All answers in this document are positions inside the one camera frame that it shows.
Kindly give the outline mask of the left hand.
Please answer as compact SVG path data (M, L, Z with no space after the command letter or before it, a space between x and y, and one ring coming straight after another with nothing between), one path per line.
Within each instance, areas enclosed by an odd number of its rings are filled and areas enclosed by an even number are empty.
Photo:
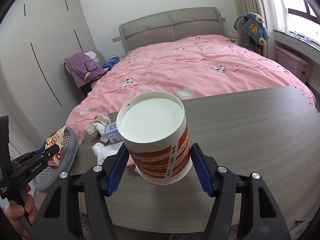
M29 239L29 233L27 233L26 229L20 222L20 218L24 217L25 212L28 213L28 219L31 224L34 223L35 218L38 213L38 209L35 206L34 198L29 192L31 191L30 185L27 185L24 188L27 197L25 200L25 205L11 205L8 204L5 207L3 207L4 214L6 215L7 219L10 221L13 228L16 230L16 232L23 238L23 239Z

